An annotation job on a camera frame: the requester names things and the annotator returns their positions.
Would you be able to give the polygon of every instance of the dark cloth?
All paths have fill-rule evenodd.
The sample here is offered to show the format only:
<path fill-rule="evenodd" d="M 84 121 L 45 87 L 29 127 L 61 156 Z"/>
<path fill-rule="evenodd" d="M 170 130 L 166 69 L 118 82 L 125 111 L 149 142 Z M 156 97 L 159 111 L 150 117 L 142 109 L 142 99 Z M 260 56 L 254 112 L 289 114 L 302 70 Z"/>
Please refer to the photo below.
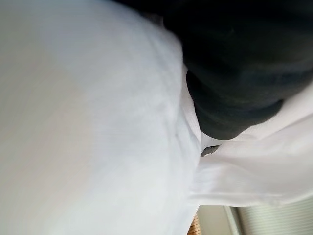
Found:
<path fill-rule="evenodd" d="M 118 0 L 160 14 L 182 42 L 201 130 L 236 137 L 313 77 L 311 0 Z"/>

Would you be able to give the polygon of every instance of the wooden surface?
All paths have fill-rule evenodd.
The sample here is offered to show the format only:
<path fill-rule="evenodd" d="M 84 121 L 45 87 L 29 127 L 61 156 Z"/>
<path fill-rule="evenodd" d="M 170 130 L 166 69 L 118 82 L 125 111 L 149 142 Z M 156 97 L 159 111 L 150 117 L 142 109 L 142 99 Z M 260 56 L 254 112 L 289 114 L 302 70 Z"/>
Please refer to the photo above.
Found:
<path fill-rule="evenodd" d="M 189 228 L 189 231 L 187 235 L 201 235 L 201 229 L 199 224 L 198 215 L 196 214 L 194 217 L 194 220 L 191 223 L 191 226 Z"/>

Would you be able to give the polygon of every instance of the white shirt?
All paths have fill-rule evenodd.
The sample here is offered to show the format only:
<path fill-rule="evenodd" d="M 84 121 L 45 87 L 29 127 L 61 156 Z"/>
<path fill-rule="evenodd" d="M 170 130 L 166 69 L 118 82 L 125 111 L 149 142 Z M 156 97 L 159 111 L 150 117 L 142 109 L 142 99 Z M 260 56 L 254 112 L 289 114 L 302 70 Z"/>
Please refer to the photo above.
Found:
<path fill-rule="evenodd" d="M 132 10 L 2 0 L 0 32 L 0 234 L 185 235 L 200 203 L 311 194 L 310 114 L 198 165 L 180 44 Z"/>

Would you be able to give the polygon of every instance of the person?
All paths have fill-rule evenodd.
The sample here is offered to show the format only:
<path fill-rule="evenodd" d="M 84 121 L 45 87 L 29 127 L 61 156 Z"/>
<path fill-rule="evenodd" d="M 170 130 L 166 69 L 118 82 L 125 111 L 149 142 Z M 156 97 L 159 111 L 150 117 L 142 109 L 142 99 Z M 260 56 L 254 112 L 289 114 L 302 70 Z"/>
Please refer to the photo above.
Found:
<path fill-rule="evenodd" d="M 0 32 L 0 234 L 185 235 L 200 204 L 313 194 L 311 84 L 200 158 L 173 33 L 108 0 L 1 0 Z"/>

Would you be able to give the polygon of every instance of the black fabric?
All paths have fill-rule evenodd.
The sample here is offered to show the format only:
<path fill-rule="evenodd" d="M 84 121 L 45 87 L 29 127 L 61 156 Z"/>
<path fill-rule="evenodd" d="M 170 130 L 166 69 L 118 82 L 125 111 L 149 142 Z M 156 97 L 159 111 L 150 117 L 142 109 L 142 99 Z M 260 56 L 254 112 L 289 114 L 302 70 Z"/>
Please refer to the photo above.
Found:
<path fill-rule="evenodd" d="M 163 15 L 180 38 L 200 128 L 213 138 L 268 120 L 312 80 L 312 0 L 122 1 Z"/>

